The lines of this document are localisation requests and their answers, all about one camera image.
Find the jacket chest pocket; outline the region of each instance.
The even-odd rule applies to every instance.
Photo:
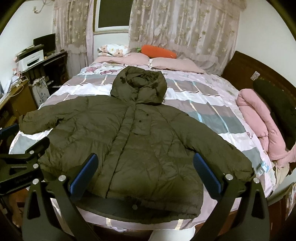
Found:
[[[132,133],[137,135],[150,135],[151,117],[148,113],[142,110],[136,110],[135,119],[133,122]]]

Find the black computer monitor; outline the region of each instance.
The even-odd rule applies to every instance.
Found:
[[[43,44],[43,54],[44,56],[51,55],[55,52],[55,34],[45,35],[33,40],[35,46]]]

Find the headboard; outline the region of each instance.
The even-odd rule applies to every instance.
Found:
[[[294,85],[272,68],[241,52],[235,51],[221,76],[236,89],[241,90],[252,89],[253,81],[258,78],[258,74],[286,92],[296,106],[296,87]]]

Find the sticker on headboard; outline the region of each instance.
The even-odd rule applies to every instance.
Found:
[[[251,77],[251,80],[254,81],[254,80],[258,79],[259,76],[260,76],[260,74],[257,71],[255,71],[255,73]]]

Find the pink blanket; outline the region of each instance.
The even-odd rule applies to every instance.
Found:
[[[276,161],[280,167],[296,161],[296,147],[290,151],[286,149],[285,141],[270,116],[269,107],[253,89],[242,89],[237,97],[237,105],[270,160]]]

